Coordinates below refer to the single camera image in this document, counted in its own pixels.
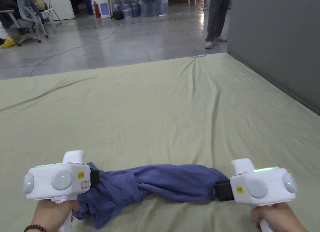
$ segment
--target office chair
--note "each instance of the office chair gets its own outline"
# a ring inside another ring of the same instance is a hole
[[[0,13],[8,13],[13,20],[13,24],[9,29],[29,29],[29,32],[22,35],[21,39],[17,41],[17,46],[21,46],[21,43],[27,39],[35,39],[38,40],[38,43],[41,43],[37,31],[37,28],[40,26],[40,22],[35,13],[27,7],[29,5],[29,0],[17,0],[17,4],[21,19],[15,19],[13,16],[14,10],[0,11]]]

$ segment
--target hand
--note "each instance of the hand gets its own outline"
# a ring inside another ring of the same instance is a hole
[[[80,205],[76,200],[64,201],[61,204],[56,204],[51,200],[40,200],[31,224],[40,225],[47,232],[58,232],[59,228],[68,218],[70,211],[78,210],[80,210]]]
[[[261,231],[259,221],[265,219],[274,232],[307,232],[287,203],[259,206],[251,211],[251,221]]]

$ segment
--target person sitting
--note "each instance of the person sitting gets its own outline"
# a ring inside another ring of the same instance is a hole
[[[13,16],[16,19],[21,18],[19,7],[14,0],[0,0],[0,11],[1,10],[14,10]],[[13,20],[8,13],[0,13],[0,22],[1,22],[1,38],[5,39],[4,43],[1,45],[2,48],[8,48],[14,46],[15,40],[14,37],[19,37],[20,33],[17,29],[10,29],[13,24]]]
[[[42,24],[44,24],[44,19],[42,17],[41,12],[48,9],[47,4],[43,0],[29,0],[29,4],[33,11],[40,16]]]

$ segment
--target round gray button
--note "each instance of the round gray button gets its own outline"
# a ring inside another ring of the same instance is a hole
[[[51,185],[56,190],[67,189],[72,182],[72,176],[68,170],[57,171],[51,179]]]
[[[260,199],[266,196],[268,186],[262,179],[253,178],[248,182],[248,191],[253,197]]]
[[[290,193],[296,193],[298,191],[297,182],[290,173],[283,176],[283,183]]]
[[[23,180],[23,192],[29,194],[33,191],[33,186],[35,184],[35,178],[32,174],[26,174]]]

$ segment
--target gray wall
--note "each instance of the gray wall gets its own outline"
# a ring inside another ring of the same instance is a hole
[[[232,0],[228,53],[320,113],[320,0]]]

